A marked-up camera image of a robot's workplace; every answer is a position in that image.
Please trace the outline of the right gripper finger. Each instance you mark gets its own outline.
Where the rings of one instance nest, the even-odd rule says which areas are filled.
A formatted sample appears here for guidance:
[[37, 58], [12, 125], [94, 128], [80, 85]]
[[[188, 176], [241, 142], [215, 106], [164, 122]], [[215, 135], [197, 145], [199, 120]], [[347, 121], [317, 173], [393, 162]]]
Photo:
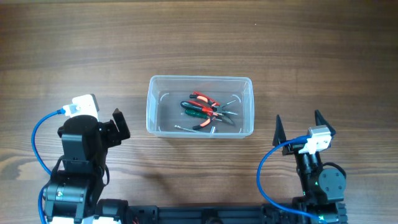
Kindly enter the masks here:
[[335, 129], [329, 124], [329, 122], [322, 116], [319, 110], [315, 110], [315, 124], [317, 126], [325, 125], [331, 133], [331, 137], [336, 134]]
[[276, 116], [276, 124], [275, 124], [275, 133], [274, 133], [272, 145], [278, 146], [286, 141], [287, 141], [287, 139], [286, 139], [284, 127], [282, 124], [282, 120], [281, 120], [280, 116], [277, 115]]

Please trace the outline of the clear plastic container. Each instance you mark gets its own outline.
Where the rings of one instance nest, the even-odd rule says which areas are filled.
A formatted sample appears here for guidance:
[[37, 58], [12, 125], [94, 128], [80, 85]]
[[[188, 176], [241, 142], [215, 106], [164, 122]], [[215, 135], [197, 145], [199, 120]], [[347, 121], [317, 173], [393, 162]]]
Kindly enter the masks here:
[[[233, 124], [216, 119], [193, 132], [205, 120], [185, 113], [182, 101], [198, 91], [231, 111]], [[146, 108], [148, 132], [163, 138], [243, 139], [254, 131], [254, 93], [250, 78], [156, 75], [149, 83]]]

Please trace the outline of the small metal hammer tool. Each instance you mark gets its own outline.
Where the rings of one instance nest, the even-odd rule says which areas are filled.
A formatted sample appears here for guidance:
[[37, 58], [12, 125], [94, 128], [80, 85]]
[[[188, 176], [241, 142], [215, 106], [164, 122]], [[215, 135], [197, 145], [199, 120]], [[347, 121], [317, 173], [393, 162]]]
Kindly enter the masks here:
[[186, 128], [186, 127], [182, 127], [179, 125], [175, 125], [174, 128], [176, 129], [180, 129], [183, 131], [188, 131], [190, 133], [207, 133], [207, 134], [214, 134], [217, 132], [217, 129], [215, 126], [212, 126], [211, 129], [207, 132], [207, 131], [201, 131], [200, 129], [194, 129], [194, 128]]

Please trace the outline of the black orange needle-nose pliers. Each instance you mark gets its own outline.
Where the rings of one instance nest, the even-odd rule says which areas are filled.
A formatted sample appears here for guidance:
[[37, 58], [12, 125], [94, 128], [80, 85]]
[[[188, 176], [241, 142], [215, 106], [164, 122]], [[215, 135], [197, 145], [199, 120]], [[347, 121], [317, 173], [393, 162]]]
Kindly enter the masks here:
[[236, 101], [236, 100], [233, 100], [233, 101], [230, 101], [228, 103], [221, 104], [221, 103], [215, 101], [214, 99], [210, 98], [209, 96], [206, 96], [206, 95], [204, 95], [204, 94], [202, 94], [202, 93], [200, 93], [198, 91], [194, 91], [190, 95], [190, 98], [203, 101], [203, 102], [209, 104], [209, 107], [215, 109], [216, 111], [221, 111], [221, 110], [228, 111], [228, 110], [225, 110], [224, 108], [226, 106], [230, 105], [231, 103], [234, 103]]

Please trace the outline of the red handled snips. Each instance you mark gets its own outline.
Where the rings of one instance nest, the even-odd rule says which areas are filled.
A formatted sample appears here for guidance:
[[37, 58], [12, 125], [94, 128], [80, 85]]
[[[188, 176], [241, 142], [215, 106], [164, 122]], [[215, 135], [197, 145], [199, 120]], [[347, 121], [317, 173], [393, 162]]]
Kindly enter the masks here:
[[196, 101], [182, 101], [181, 107], [185, 108], [185, 113], [189, 116], [206, 119], [202, 124], [193, 127], [194, 130], [199, 130], [208, 126], [211, 122], [218, 120], [234, 126], [234, 122], [227, 116], [227, 114], [234, 114], [230, 111], [216, 111], [215, 109], [205, 106]]

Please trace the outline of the black red screwdriver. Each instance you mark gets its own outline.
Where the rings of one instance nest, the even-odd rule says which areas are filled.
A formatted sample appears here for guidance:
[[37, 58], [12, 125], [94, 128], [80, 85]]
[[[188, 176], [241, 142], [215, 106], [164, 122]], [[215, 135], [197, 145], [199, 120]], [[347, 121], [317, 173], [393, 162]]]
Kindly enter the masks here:
[[206, 113], [206, 114], [215, 114], [217, 116], [222, 116], [221, 113], [215, 112], [212, 108], [204, 106], [196, 101], [182, 101], [180, 106], [187, 110], [195, 110], [198, 112]]

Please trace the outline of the green handled screwdriver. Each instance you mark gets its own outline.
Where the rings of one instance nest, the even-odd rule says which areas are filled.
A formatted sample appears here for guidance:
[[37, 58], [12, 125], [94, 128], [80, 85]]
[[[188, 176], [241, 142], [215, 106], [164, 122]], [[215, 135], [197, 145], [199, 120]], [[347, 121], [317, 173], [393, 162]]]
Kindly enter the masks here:
[[201, 119], [210, 119], [213, 118], [214, 120], [217, 121], [222, 121], [221, 118], [219, 118], [217, 115], [215, 114], [206, 114], [206, 113], [202, 113], [202, 112], [198, 112], [195, 110], [185, 110], [185, 113], [189, 116], [195, 117], [195, 118], [201, 118]]

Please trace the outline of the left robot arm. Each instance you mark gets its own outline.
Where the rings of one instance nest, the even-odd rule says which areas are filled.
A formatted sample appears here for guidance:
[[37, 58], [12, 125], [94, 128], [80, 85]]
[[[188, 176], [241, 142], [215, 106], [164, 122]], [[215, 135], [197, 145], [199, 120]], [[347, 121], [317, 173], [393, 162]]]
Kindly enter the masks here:
[[131, 137], [123, 113], [113, 112], [113, 119], [102, 123], [91, 115], [67, 119], [59, 127], [63, 155], [44, 186], [41, 204], [44, 220], [70, 218], [82, 223], [95, 213], [100, 195], [109, 182], [106, 165], [108, 149]]

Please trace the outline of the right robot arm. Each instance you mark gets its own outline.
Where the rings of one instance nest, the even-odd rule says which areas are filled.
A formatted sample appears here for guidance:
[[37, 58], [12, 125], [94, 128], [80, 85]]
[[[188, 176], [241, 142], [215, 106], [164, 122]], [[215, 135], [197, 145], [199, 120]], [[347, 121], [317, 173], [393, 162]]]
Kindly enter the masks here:
[[296, 172], [303, 190], [302, 197], [295, 197], [295, 210], [316, 216], [297, 218], [298, 223], [347, 223], [344, 200], [346, 172], [333, 162], [322, 162], [320, 153], [331, 147], [335, 129], [315, 111], [315, 125], [308, 129], [306, 142], [289, 143], [282, 147], [282, 155], [293, 155]]

